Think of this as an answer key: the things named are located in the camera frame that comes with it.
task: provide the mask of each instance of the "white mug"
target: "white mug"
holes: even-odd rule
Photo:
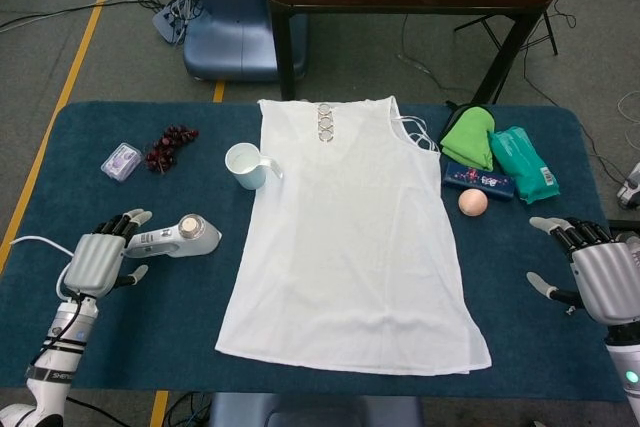
[[[224,163],[229,172],[247,190],[256,190],[264,185],[267,178],[267,167],[279,179],[284,177],[280,166],[275,160],[260,154],[253,144],[236,144],[227,151]]]

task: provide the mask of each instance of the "gray carpet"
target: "gray carpet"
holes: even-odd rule
[[[51,11],[94,0],[0,0],[0,23],[21,13]],[[529,52],[530,79],[562,106],[578,114],[601,155],[629,171],[640,155],[624,139],[630,123],[616,111],[625,93],[640,89],[640,0],[561,0],[559,9],[577,18],[575,29],[552,18],[560,55],[548,43]],[[89,12],[34,23],[0,34],[0,233],[4,233],[42,135],[84,32]],[[410,17],[407,50],[422,60],[446,86],[438,89],[424,74],[395,58],[401,16],[325,15],[312,18],[311,64],[299,83],[299,95],[311,100],[352,100],[389,94],[400,102],[465,100],[475,90],[495,47],[480,26],[457,34],[452,28],[467,18]],[[138,6],[106,8],[80,70],[71,100],[209,100],[213,84],[186,74],[180,48],[168,46],[153,30],[151,13]],[[498,35],[509,26],[493,19]],[[371,67],[363,76],[362,66]],[[522,78],[522,56],[509,77],[501,102],[548,101]],[[277,98],[274,84],[228,84],[225,100]],[[640,117],[640,99],[628,110]],[[640,144],[640,129],[634,132]],[[594,162],[594,173],[609,218],[640,219],[615,201],[617,186]],[[91,391],[75,395],[106,408],[133,426],[148,425],[153,402],[149,392]],[[23,390],[0,390],[0,406],[27,401]],[[548,427],[633,425],[626,404],[532,400],[425,399],[430,427],[520,427],[539,419]],[[110,421],[76,406],[69,425],[107,426]]]

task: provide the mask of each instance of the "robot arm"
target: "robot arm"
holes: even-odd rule
[[[135,209],[81,237],[63,279],[69,300],[58,307],[25,374],[36,405],[3,409],[0,427],[62,427],[67,393],[98,316],[96,300],[118,286],[135,285],[146,273],[147,267],[141,266],[118,276],[125,246],[150,218],[151,212]]]
[[[606,325],[607,351],[640,424],[640,263],[624,242],[616,242],[598,224],[570,218],[530,219],[553,236],[570,263],[579,292],[561,291],[535,272],[529,282],[546,297],[584,307]]]

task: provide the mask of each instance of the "white sleeveless top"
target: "white sleeveless top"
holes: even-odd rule
[[[395,98],[260,107],[260,150],[284,179],[268,174],[256,192],[216,349],[378,374],[489,367],[463,299],[440,154],[407,134]],[[331,110],[328,142],[319,108]]]

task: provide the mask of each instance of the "peach-colored ball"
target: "peach-colored ball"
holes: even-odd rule
[[[489,199],[484,192],[478,189],[467,189],[458,198],[458,207],[464,215],[469,217],[482,215],[488,205]]]

